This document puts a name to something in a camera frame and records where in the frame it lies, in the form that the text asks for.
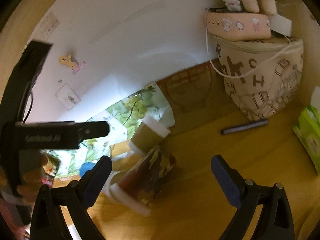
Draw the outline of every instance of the white wall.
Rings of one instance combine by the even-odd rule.
[[[28,121],[86,121],[150,82],[207,61],[204,13],[221,5],[221,0],[57,0],[40,21],[52,12],[60,24],[47,39],[54,46],[33,89]],[[76,75],[58,62],[68,53],[87,62]],[[70,111],[55,97],[65,83],[82,99]]]

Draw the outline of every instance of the white bear figurine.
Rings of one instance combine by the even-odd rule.
[[[242,7],[240,5],[241,0],[223,0],[229,11],[241,12]]]

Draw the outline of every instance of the pink object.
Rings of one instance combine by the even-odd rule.
[[[267,15],[257,13],[209,12],[208,32],[228,41],[269,39],[271,30]]]
[[[78,64],[76,66],[76,68],[72,69],[72,73],[73,75],[75,75],[80,69],[82,69],[87,63],[86,62],[82,62],[82,64]]]

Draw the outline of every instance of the black clamp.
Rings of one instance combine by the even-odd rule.
[[[0,191],[18,227],[31,222],[31,207],[24,205],[17,186],[26,183],[25,172],[41,166],[40,149],[78,149],[83,140],[109,133],[107,122],[24,124],[28,97],[51,46],[38,41],[28,44],[12,70],[0,104],[0,166],[8,179]]]
[[[281,183],[266,187],[244,180],[221,155],[212,158],[211,170],[229,204],[237,208],[220,240],[242,240],[257,205],[263,208],[251,240],[294,240],[292,214]]]
[[[60,206],[67,206],[81,239],[105,240],[86,210],[94,205],[111,170],[111,159],[102,156],[79,181],[73,180],[59,188],[43,185],[33,210],[30,240],[72,239]]]

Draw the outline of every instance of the pen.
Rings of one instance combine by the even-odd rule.
[[[226,135],[226,134],[230,134],[230,133],[240,132],[240,131],[244,131],[244,130],[249,130],[251,128],[267,125],[268,123],[269,123],[268,119],[263,119],[263,120],[251,122],[248,124],[225,128],[225,129],[221,130],[220,133],[222,135]]]

